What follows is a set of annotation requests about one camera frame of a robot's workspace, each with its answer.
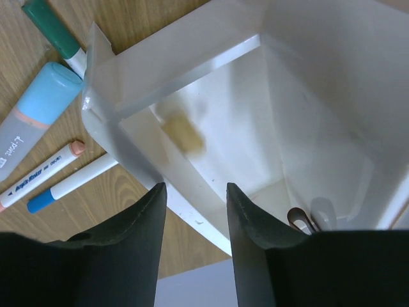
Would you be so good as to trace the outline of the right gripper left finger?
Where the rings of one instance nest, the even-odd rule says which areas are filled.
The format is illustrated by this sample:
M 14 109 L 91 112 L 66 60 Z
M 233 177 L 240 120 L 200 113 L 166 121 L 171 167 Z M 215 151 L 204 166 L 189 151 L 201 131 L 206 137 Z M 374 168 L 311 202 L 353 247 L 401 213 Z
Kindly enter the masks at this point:
M 1 234 L 2 306 L 153 306 L 166 219 L 159 183 L 66 241 Z

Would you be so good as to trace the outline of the white drawer cabinet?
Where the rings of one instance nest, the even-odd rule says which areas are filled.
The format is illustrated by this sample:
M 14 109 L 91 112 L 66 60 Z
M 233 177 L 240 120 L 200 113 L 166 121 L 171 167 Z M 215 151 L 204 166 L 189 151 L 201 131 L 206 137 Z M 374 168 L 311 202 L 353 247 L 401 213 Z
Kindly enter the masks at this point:
M 226 186 L 323 230 L 408 228 L 408 2 L 210 1 L 115 54 L 89 31 L 82 120 L 226 253 Z M 183 112 L 205 151 L 161 129 Z

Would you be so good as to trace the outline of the small tan eraser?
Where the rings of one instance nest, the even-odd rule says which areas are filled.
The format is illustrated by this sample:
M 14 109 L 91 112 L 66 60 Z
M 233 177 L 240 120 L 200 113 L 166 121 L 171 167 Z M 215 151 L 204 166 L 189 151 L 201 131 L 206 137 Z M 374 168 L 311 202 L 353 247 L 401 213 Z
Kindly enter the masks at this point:
M 204 137 L 185 113 L 165 117 L 161 129 L 183 155 L 198 156 L 205 151 Z

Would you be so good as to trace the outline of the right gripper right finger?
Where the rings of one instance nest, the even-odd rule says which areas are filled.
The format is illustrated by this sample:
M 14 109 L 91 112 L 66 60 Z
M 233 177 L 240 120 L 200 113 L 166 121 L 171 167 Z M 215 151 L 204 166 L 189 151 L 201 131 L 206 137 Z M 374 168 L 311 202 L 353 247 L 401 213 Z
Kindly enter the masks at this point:
M 240 306 L 407 306 L 408 232 L 297 231 L 227 185 Z

